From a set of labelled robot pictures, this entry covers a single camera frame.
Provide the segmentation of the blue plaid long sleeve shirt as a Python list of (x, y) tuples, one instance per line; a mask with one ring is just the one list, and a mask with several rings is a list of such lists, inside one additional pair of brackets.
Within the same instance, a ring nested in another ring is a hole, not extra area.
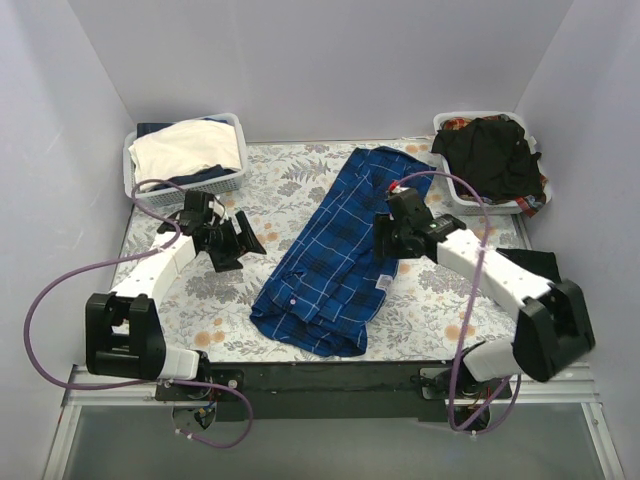
[(432, 166), (389, 147), (355, 149), (254, 302), (261, 334), (323, 357), (365, 353), (366, 325), (398, 269), (374, 257), (374, 217), (389, 186), (403, 180), (425, 196)]

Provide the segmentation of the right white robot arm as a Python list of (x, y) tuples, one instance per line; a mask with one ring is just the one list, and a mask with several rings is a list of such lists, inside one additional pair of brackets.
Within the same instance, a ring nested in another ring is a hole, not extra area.
[(591, 352), (596, 340), (582, 289), (556, 283), (481, 245), (459, 219), (432, 215), (413, 188), (393, 193), (389, 211), (374, 217), (378, 259), (426, 257), (469, 281), (495, 301), (516, 325), (512, 339), (481, 342), (463, 352), (439, 382), (475, 397), (495, 379), (526, 374), (544, 383)]

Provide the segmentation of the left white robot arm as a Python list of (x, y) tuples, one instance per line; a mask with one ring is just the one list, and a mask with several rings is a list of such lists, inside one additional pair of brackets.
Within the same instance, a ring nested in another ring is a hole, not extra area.
[(239, 270), (246, 254), (264, 255), (244, 211), (230, 218), (214, 194), (189, 191), (183, 208), (158, 227), (150, 255), (107, 294), (85, 307), (86, 366), (94, 375), (178, 380), (193, 400), (205, 398), (213, 377), (205, 354), (167, 343), (158, 307), (183, 270), (206, 253), (217, 273)]

